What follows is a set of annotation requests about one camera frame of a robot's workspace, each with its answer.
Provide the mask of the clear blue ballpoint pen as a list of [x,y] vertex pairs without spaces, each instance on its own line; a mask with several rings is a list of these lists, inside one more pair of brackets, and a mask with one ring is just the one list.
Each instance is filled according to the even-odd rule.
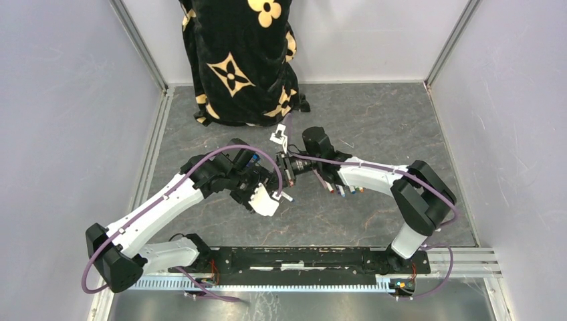
[[288,194],[285,193],[285,192],[282,192],[282,193],[281,193],[281,196],[284,197],[284,198],[285,198],[286,200],[288,200],[289,202],[294,202],[294,198],[291,197],[290,195],[288,195]]

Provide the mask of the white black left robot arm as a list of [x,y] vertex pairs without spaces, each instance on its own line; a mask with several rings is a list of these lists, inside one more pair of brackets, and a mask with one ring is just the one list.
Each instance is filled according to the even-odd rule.
[[83,292],[123,292],[144,274],[168,268],[205,271],[210,255],[192,239],[156,244],[149,240],[182,212],[221,191],[236,193],[241,204],[271,216],[283,188],[281,167],[254,146],[230,144],[192,157],[164,188],[131,213],[107,226],[94,223],[87,228]]

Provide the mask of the pink gel pen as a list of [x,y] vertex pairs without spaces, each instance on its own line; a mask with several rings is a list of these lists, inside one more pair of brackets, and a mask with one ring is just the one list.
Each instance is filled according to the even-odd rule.
[[320,174],[317,172],[317,170],[313,170],[312,171],[316,178],[319,180],[320,184],[323,186],[323,188],[326,188],[326,182],[323,180],[323,178],[320,176]]

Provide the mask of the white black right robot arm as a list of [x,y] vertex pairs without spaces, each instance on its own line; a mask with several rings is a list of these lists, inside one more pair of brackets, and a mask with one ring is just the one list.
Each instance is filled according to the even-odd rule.
[[317,174],[331,193],[376,191],[392,197],[404,224],[387,247],[386,264],[403,273],[413,264],[413,256],[427,238],[451,222],[448,214],[458,214],[456,196],[439,175],[422,160],[410,165],[386,165],[362,160],[336,150],[322,127],[313,126],[302,133],[305,149],[292,152],[286,127],[279,124],[270,140],[281,146],[277,156],[288,186],[298,175]]

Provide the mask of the black floral blanket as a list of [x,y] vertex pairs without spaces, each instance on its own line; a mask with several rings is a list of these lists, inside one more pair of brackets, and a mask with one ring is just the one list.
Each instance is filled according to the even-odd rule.
[[182,35],[203,126],[273,126],[309,112],[291,62],[291,1],[181,1]]

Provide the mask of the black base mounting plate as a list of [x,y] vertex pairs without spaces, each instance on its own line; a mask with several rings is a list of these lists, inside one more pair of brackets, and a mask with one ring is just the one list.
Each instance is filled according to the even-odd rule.
[[184,268],[214,273],[220,286],[363,286],[377,277],[431,273],[425,251],[399,259],[374,247],[229,247],[210,249]]

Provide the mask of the blue capped white marker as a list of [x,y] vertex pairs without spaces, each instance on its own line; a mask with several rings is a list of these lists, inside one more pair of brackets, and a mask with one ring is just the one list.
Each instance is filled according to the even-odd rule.
[[341,195],[342,197],[345,197],[345,196],[346,196],[346,192],[345,192],[343,186],[338,185],[338,186],[337,186],[337,189],[338,189],[338,192],[340,193],[340,195]]

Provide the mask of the red capped white marker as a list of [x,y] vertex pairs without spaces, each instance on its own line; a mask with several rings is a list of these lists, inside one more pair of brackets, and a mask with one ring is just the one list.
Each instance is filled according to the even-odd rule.
[[329,190],[330,193],[334,193],[335,189],[334,187],[327,181],[324,181],[324,185],[326,186],[327,190]]

